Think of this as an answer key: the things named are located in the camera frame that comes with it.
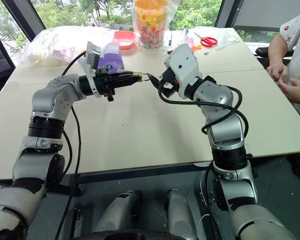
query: white shirt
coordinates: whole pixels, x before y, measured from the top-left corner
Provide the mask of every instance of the white shirt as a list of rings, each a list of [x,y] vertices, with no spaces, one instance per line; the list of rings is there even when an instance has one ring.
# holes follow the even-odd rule
[[[284,23],[280,27],[280,35],[285,40],[288,50],[295,47],[291,62],[288,65],[287,84],[293,85],[290,78],[300,80],[300,15]],[[293,103],[294,108],[300,114],[300,104]]]

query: scissors handle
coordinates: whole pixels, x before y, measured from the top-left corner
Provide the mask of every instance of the scissors handle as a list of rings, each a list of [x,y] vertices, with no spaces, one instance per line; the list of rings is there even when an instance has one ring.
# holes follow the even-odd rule
[[[200,43],[202,46],[206,48],[211,48],[218,44],[218,40],[213,37],[207,36],[207,37],[202,37]]]

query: person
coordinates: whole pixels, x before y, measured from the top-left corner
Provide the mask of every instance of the person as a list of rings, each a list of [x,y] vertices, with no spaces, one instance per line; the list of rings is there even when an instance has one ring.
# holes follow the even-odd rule
[[[295,47],[288,66],[283,56]],[[270,74],[278,87],[300,114],[300,15],[284,23],[268,48]]]

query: white table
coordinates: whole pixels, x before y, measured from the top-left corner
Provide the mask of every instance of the white table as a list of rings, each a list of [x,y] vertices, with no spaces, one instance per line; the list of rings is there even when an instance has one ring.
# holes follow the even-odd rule
[[[203,51],[206,50],[195,55],[204,76],[209,74],[218,83],[236,87],[243,94],[240,110],[250,126],[245,141],[247,152],[255,157],[300,152],[300,116],[244,43],[219,51],[210,49],[208,55],[203,55]],[[123,52],[126,70],[155,76],[164,71],[164,57],[137,49]],[[64,68],[19,65],[0,92],[0,179],[12,176],[22,137],[28,132],[32,95]],[[69,73],[84,74],[78,64]],[[180,100],[176,94],[171,99]],[[82,136],[80,173],[212,160],[208,138],[201,133],[205,118],[200,109],[162,102],[149,81],[117,89],[114,102],[90,96],[76,102],[74,108]],[[78,147],[71,113],[65,130],[74,150],[68,171],[71,174]],[[61,153],[68,159],[65,142]]]

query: person's hand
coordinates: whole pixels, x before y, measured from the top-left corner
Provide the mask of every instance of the person's hand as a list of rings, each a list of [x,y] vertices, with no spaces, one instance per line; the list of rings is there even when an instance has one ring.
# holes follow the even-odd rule
[[[300,80],[292,77],[290,78],[290,81],[295,86],[289,86],[280,77],[278,80],[279,88],[284,93],[284,95],[290,100],[290,102],[300,104]]]
[[[274,81],[283,79],[288,75],[288,67],[283,63],[275,63],[266,68],[268,74],[272,77]]]

